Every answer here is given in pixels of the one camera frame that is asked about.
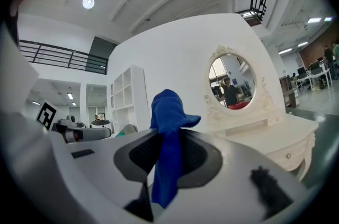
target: drawer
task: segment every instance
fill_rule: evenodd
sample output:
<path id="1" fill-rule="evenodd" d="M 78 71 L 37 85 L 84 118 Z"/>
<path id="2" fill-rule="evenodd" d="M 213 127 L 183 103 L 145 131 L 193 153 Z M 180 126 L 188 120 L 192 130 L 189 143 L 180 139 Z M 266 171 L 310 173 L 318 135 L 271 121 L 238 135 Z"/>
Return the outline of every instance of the drawer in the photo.
<path id="1" fill-rule="evenodd" d="M 296 169 L 305 157 L 308 137 L 288 147 L 268 154 L 268 158 L 287 171 Z"/>

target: white vanity table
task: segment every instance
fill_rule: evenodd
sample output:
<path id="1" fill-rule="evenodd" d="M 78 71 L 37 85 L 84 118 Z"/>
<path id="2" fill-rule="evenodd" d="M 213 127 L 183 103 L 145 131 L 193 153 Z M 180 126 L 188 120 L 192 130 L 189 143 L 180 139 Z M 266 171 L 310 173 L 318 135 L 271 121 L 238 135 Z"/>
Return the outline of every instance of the white vanity table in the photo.
<path id="1" fill-rule="evenodd" d="M 286 114 L 283 103 L 272 100 L 272 86 L 267 86 L 268 83 L 279 84 L 278 77 L 271 76 L 262 68 L 259 70 L 263 61 L 251 61 L 250 57 L 247 60 L 247 55 L 241 50 L 218 46 L 209 60 L 207 71 L 217 58 L 230 54 L 243 58 L 250 66 L 256 79 L 255 94 L 245 108 L 230 110 L 219 104 L 206 82 L 204 99 L 207 103 L 208 126 L 211 129 L 208 133 L 252 147 L 287 171 L 301 165 L 297 178 L 302 180 L 311 163 L 312 148 L 315 145 L 314 131 L 318 128 L 318 123 Z"/>
<path id="2" fill-rule="evenodd" d="M 284 123 L 257 127 L 231 136 L 227 136 L 222 130 L 211 134 L 252 147 L 287 171 L 302 165 L 297 175 L 297 178 L 302 180 L 311 164 L 312 148 L 315 145 L 314 131 L 317 128 L 317 122 L 310 123 L 286 114 Z"/>

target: balcony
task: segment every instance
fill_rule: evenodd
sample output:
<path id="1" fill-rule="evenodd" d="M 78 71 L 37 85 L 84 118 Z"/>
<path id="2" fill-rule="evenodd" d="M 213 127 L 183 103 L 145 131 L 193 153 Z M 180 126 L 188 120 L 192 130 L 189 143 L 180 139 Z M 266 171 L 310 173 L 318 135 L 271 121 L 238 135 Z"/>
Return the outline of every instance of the balcony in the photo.
<path id="1" fill-rule="evenodd" d="M 107 74 L 108 59 L 44 43 L 20 40 L 20 51 L 31 63 Z"/>

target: computer monitor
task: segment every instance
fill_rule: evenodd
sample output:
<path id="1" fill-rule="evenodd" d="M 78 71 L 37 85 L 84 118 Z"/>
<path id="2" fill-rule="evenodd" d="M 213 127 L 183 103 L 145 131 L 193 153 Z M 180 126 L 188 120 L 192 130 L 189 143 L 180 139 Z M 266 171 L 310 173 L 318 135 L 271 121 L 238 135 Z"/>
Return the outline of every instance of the computer monitor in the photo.
<path id="1" fill-rule="evenodd" d="M 316 74 L 320 74 L 323 72 L 323 68 L 319 67 L 319 68 L 315 68 L 311 70 L 311 74 L 312 75 L 316 75 Z"/>
<path id="2" fill-rule="evenodd" d="M 306 70 L 305 70 L 304 67 L 301 67 L 301 68 L 298 69 L 298 74 L 299 74 L 299 75 L 300 75 L 300 74 L 305 74 L 305 73 L 306 73 Z"/>
<path id="3" fill-rule="evenodd" d="M 319 61 L 313 62 L 311 65 L 309 65 L 310 70 L 314 70 L 320 67 Z"/>

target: oval mirror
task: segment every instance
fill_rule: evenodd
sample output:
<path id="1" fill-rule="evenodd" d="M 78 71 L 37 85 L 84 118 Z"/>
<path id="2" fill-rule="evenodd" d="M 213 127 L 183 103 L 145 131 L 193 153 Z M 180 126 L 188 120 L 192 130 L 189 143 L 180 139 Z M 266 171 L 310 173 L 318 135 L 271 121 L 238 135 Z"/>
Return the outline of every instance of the oval mirror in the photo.
<path id="1" fill-rule="evenodd" d="M 246 107 L 255 92 L 254 75 L 240 57 L 226 54 L 217 58 L 209 73 L 213 95 L 231 110 Z"/>

